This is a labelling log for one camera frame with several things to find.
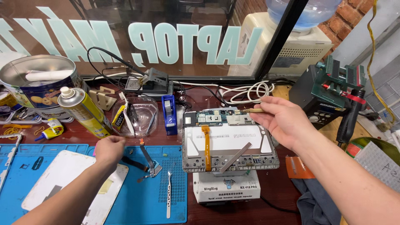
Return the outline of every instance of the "gray cloth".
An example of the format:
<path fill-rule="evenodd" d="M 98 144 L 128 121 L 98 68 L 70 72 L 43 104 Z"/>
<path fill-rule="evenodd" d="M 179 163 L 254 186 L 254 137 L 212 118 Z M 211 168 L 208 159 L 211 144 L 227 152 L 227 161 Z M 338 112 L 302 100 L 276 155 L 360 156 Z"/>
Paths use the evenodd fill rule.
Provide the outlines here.
<path fill-rule="evenodd" d="M 342 214 L 317 179 L 292 179 L 302 196 L 297 200 L 303 225 L 339 225 Z"/>

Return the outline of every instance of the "blue tape dispenser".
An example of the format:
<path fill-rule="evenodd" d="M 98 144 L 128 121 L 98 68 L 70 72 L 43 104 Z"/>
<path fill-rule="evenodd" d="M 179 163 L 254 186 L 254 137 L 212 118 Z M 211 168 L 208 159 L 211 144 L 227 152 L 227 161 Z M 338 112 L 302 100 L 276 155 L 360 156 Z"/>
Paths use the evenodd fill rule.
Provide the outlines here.
<path fill-rule="evenodd" d="M 161 97 L 161 102 L 167 135 L 177 135 L 178 124 L 176 121 L 175 97 L 173 95 L 164 95 Z"/>

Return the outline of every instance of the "yellow spray can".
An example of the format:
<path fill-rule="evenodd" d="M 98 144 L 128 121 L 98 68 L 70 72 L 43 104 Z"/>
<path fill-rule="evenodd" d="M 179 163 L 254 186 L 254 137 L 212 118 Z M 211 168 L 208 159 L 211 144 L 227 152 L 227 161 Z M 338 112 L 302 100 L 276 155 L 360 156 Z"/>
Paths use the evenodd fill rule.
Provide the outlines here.
<path fill-rule="evenodd" d="M 98 138 L 112 134 L 112 126 L 103 111 L 80 88 L 62 87 L 58 104 Z"/>

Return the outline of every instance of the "barcode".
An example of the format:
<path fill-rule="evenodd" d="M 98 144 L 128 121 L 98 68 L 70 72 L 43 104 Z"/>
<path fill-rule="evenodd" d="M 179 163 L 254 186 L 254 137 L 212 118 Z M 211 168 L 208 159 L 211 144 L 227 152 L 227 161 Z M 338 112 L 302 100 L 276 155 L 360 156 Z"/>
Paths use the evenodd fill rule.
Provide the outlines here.
<path fill-rule="evenodd" d="M 229 137 L 229 135 L 213 135 L 210 138 Z M 197 135 L 196 138 L 206 138 L 204 135 Z"/>

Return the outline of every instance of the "blue repair mat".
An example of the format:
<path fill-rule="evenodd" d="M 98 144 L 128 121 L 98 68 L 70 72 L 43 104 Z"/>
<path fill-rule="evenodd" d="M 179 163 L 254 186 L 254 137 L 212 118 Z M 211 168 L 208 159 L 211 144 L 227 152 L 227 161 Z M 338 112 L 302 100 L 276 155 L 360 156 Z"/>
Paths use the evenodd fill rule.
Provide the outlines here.
<path fill-rule="evenodd" d="M 0 171 L 6 167 L 7 154 L 15 145 L 4 144 L 0 147 Z M 0 193 L 0 224 L 11 224 L 28 211 L 21 204 L 55 156 L 62 150 L 85 155 L 93 155 L 94 147 L 88 145 L 30 145 L 20 144 L 10 165 L 2 192 Z M 105 224 L 165 224 L 185 223 L 187 221 L 187 174 L 182 170 L 181 146 L 146 146 L 153 160 L 163 169 L 154 178 L 146 178 L 142 170 L 127 165 L 128 174 L 124 184 L 108 214 Z M 125 156 L 147 165 L 139 147 L 126 147 Z M 172 172 L 171 217 L 166 218 L 166 193 L 168 171 Z"/>

